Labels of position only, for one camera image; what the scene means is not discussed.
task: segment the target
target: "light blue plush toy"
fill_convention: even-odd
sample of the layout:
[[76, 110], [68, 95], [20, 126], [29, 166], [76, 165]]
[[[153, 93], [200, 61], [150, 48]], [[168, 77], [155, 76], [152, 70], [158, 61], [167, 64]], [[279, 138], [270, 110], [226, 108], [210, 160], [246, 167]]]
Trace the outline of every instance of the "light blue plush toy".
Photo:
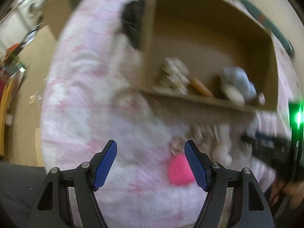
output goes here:
[[225, 67], [222, 70], [221, 85], [233, 85], [244, 96], [245, 101], [256, 98], [254, 85], [248, 80], [244, 69], [239, 67]]

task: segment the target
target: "person's hand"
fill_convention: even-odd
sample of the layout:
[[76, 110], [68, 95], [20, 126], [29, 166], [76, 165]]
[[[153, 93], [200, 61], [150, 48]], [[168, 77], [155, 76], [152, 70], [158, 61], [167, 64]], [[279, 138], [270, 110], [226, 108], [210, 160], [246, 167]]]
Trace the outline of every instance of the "person's hand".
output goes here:
[[290, 182], [285, 185], [285, 182], [279, 181], [278, 177], [273, 182], [268, 204], [274, 206], [278, 200], [280, 191], [290, 197], [289, 208], [297, 208], [304, 198], [304, 182]]

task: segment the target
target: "pink cloth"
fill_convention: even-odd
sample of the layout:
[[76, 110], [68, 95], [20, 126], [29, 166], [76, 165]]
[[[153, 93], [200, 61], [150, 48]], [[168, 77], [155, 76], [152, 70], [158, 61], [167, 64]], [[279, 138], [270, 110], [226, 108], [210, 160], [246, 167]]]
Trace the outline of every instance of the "pink cloth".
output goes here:
[[168, 177], [170, 183], [177, 186], [195, 182], [185, 154], [179, 154], [174, 157], [168, 169]]
[[[174, 186], [168, 179], [173, 136], [199, 121], [230, 124], [233, 170], [249, 167], [263, 190], [274, 171], [250, 158], [239, 144], [249, 127], [288, 134], [288, 99], [299, 96], [292, 64], [274, 38], [279, 73], [278, 114], [246, 116], [217, 107], [143, 97], [130, 89], [137, 79], [139, 52], [120, 30], [127, 0], [83, 0], [67, 22], [50, 68], [41, 114], [46, 171], [67, 170], [89, 161], [109, 139], [118, 154], [96, 199], [109, 228], [170, 228], [193, 224], [206, 193], [196, 183]], [[238, 0], [228, 0], [244, 8]], [[70, 193], [71, 206], [76, 200]], [[81, 226], [80, 217], [74, 215]]]

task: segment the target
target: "floor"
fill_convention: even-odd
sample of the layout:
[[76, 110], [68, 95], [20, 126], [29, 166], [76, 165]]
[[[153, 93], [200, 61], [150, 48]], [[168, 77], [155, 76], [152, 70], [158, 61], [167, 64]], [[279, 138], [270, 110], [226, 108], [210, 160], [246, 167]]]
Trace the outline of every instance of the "floor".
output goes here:
[[[40, 108], [49, 66], [56, 48], [56, 40], [48, 26], [40, 29], [35, 40], [26, 46], [19, 57], [27, 66], [25, 79], [10, 113], [13, 124], [7, 127], [4, 160], [13, 164], [42, 166], [40, 152]], [[36, 94], [33, 104], [32, 95]]]

